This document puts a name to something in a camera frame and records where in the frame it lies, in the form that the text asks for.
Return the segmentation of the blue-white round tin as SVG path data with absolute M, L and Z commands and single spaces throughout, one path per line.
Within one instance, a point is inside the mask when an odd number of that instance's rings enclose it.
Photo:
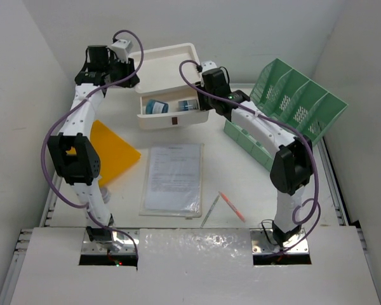
M 178 101 L 179 111 L 184 112 L 184 111 L 193 111 L 198 109 L 199 109 L 199 104 L 196 99 Z
M 169 110 L 169 105 L 166 102 L 162 102 L 155 99 L 150 99 L 145 106 L 146 114 L 164 114 Z

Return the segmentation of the white drawer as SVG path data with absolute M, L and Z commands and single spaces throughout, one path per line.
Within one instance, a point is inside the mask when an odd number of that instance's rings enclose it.
M 146 114 L 145 106 L 150 99 L 166 102 L 169 110 L 164 114 Z M 191 88 L 183 88 L 164 93 L 151 93 L 140 97 L 140 114 L 137 115 L 138 124 L 143 130 L 158 130 L 164 128 L 174 128 L 205 123 L 208 120 L 209 112 L 200 109 L 193 111 L 179 111 L 178 101 L 197 100 L 196 91 Z

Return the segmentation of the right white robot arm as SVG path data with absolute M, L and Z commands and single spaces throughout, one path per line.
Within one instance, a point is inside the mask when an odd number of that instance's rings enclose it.
M 309 149 L 306 149 L 302 139 L 270 122 L 267 116 L 261 118 L 264 114 L 249 96 L 241 90 L 232 91 L 225 72 L 215 64 L 200 65 L 197 71 L 201 74 L 197 87 L 207 93 L 199 94 L 199 98 L 207 109 L 214 109 L 245 130 L 272 158 L 270 180 L 277 189 L 272 237 L 278 246 L 283 247 L 301 230 L 301 225 L 297 224 L 298 207 L 303 203 L 305 186 L 313 174 L 312 143 L 307 140 Z

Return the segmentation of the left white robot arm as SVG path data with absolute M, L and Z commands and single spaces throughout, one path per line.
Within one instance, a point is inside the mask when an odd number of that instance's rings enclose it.
M 75 94 L 70 113 L 56 135 L 50 135 L 49 151 L 55 171 L 71 186 L 86 214 L 86 232 L 91 241 L 113 244 L 112 214 L 99 186 L 101 161 L 90 141 L 91 128 L 108 86 L 132 88 L 139 82 L 129 42 L 112 46 L 92 45 L 85 51 L 83 68 L 75 77 Z

